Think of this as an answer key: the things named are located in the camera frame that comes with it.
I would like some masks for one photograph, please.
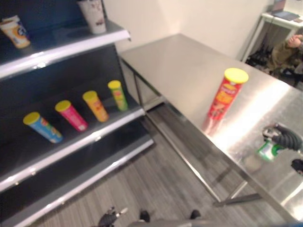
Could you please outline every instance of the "white paper cup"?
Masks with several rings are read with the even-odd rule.
[[[0,29],[13,42],[15,47],[24,48],[30,45],[30,41],[26,37],[23,27],[15,20],[6,20],[0,23]]]
[[[27,37],[27,39],[29,39],[29,35],[28,35],[26,29],[24,28],[24,26],[23,26],[20,18],[18,17],[18,15],[14,15],[12,17],[6,17],[6,18],[2,19],[2,21],[10,21],[10,20],[13,20],[13,21],[17,22],[17,24],[20,25],[20,29],[23,30],[23,33],[25,34],[25,36]]]
[[[101,0],[78,1],[78,5],[93,34],[106,32]]]

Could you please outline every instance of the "gray floor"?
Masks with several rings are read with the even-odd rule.
[[[222,160],[211,154],[196,138],[189,138],[186,123],[180,122],[165,107],[151,112],[160,127],[186,157],[215,187],[227,196],[241,178]],[[139,154],[127,165],[114,171],[60,208],[45,215],[31,227],[90,227],[111,206],[128,207],[116,227],[125,227],[137,220],[140,208],[152,213],[152,219],[188,218],[192,209],[199,209],[205,219],[219,226],[270,226],[284,220],[265,201],[241,206],[214,208],[213,200],[196,177],[189,171],[166,140],[148,121],[155,145]],[[243,193],[250,193],[247,187]]]

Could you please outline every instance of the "shelf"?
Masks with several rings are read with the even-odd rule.
[[[3,227],[24,227],[153,144],[132,122],[0,195]]]
[[[130,38],[128,31],[115,23],[107,20],[106,26],[107,31],[99,35],[91,34],[83,23],[36,33],[31,36],[31,45],[24,49],[3,43],[0,45],[0,79]]]
[[[53,124],[63,134],[63,141],[52,144],[35,131],[29,129],[26,135],[1,147],[0,152],[0,192],[8,189],[39,170],[77,151],[78,149],[98,141],[105,135],[144,115],[144,110],[126,95],[129,109],[119,111],[113,98],[102,101],[109,114],[107,122],[98,122],[89,108],[81,110],[81,115],[89,127],[84,132],[72,128],[65,119]]]

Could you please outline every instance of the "stainless steel table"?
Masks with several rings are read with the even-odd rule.
[[[301,155],[285,150],[274,162],[263,161],[256,155],[263,144],[262,129],[273,122],[280,122],[303,135],[302,92],[183,35],[126,51],[121,57],[134,72],[135,81],[141,79],[163,96],[243,177],[243,183],[222,201],[171,142],[214,197],[216,206],[262,197],[286,220],[303,219],[303,178],[290,166],[291,161]],[[207,111],[224,70],[231,67],[245,70],[250,79],[224,118],[212,125],[207,122]],[[248,183],[257,193],[236,197]]]

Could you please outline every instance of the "pink pringles can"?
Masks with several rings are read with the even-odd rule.
[[[84,131],[88,124],[72,106],[68,100],[60,101],[56,104],[55,110],[58,111],[76,130]]]

